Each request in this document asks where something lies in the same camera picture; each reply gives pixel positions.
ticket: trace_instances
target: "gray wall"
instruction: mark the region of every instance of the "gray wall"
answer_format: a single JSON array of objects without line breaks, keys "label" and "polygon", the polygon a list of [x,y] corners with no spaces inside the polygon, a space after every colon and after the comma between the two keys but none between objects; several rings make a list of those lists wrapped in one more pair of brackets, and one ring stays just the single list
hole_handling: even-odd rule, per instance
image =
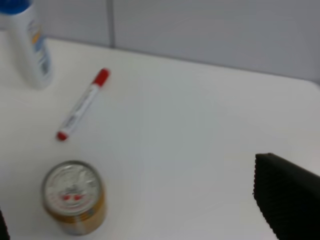
[{"label": "gray wall", "polygon": [[114,0],[121,49],[320,79],[319,0]]},{"label": "gray wall", "polygon": [[[34,0],[48,36],[109,46],[106,0]],[[0,27],[4,26],[0,18]]]}]

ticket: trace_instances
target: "white table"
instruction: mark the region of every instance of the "white table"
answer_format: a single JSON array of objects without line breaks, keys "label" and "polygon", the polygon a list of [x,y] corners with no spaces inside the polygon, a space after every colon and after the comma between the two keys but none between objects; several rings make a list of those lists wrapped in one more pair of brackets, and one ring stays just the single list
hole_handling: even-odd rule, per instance
[{"label": "white table", "polygon": [[[275,240],[252,196],[256,153],[320,174],[314,83],[49,40],[54,82],[24,84],[0,33],[0,206],[14,240]],[[68,142],[55,133],[102,68],[112,71]],[[95,166],[107,219],[65,235],[41,206],[46,172]]]}]

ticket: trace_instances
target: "marker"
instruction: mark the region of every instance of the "marker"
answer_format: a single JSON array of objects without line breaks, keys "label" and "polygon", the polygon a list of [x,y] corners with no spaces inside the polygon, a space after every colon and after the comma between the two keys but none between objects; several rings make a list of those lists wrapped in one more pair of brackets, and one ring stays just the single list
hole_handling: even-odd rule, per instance
[{"label": "marker", "polygon": [[95,77],[94,81],[91,83],[89,88],[82,95],[80,100],[76,103],[75,107],[67,117],[66,121],[62,124],[56,137],[60,141],[65,141],[73,131],[76,129],[81,118],[85,115],[87,109],[90,107],[91,103],[97,96],[100,88],[105,84],[110,72],[108,69],[103,68]]}]

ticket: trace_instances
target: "can lid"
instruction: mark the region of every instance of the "can lid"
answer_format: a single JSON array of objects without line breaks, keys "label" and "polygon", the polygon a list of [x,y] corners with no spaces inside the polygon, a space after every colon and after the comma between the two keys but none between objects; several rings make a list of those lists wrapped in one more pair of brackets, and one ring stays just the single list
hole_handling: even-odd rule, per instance
[{"label": "can lid", "polygon": [[42,187],[46,207],[63,216],[77,216],[88,211],[102,194],[98,173],[90,165],[75,160],[54,167]]},{"label": "can lid", "polygon": [[0,13],[7,15],[19,14],[29,6],[29,0],[0,0]]}]

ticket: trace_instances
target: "blue bottle cap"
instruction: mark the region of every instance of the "blue bottle cap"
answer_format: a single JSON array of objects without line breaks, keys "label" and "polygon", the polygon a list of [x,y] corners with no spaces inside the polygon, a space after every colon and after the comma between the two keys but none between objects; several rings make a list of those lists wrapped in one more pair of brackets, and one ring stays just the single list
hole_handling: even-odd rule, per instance
[{"label": "blue bottle cap", "polygon": [[19,14],[29,6],[29,0],[0,0],[0,13],[8,15]]}]

